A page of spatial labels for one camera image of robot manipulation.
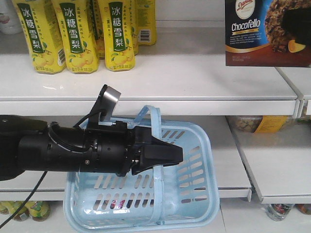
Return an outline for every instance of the cookie box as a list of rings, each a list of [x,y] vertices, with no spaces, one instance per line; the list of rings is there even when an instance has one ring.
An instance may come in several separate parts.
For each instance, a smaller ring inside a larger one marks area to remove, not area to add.
[[[291,116],[227,116],[229,125],[249,133],[275,133],[294,125]]]
[[[225,0],[227,66],[311,66],[310,0]]]

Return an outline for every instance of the basket handle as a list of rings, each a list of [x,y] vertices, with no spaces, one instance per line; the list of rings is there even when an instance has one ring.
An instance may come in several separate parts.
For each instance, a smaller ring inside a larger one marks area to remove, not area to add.
[[[161,113],[159,108],[155,108],[150,105],[145,105],[137,117],[129,123],[128,127],[135,127],[139,125],[144,116],[150,112],[151,118],[151,134],[157,139],[162,139],[162,129],[161,129]],[[158,165],[153,167],[154,174],[154,209],[150,219],[146,222],[137,223],[135,226],[144,226],[159,222],[161,216],[164,213],[164,171],[163,165]]]

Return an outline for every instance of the chocofello box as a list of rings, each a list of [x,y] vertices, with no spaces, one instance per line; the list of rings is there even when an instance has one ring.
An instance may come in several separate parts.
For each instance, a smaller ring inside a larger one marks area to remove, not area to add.
[[[225,0],[227,66],[311,67],[311,0]]]

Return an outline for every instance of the robotic arm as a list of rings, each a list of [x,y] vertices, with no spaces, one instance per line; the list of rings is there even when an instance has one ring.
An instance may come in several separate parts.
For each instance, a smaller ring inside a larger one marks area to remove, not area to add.
[[[156,165],[183,161],[181,147],[151,135],[151,129],[109,120],[120,93],[104,85],[91,109],[72,128],[57,122],[0,115],[0,181],[13,179],[25,170],[79,171],[136,175]],[[88,119],[85,129],[79,125]]]

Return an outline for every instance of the barcode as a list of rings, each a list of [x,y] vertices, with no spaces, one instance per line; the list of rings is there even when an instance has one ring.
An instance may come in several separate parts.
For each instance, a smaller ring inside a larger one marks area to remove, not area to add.
[[[63,63],[65,62],[65,53],[64,50],[61,49],[60,51],[58,51],[58,65],[62,66]]]
[[[140,30],[138,41],[139,42],[150,42],[150,30]]]

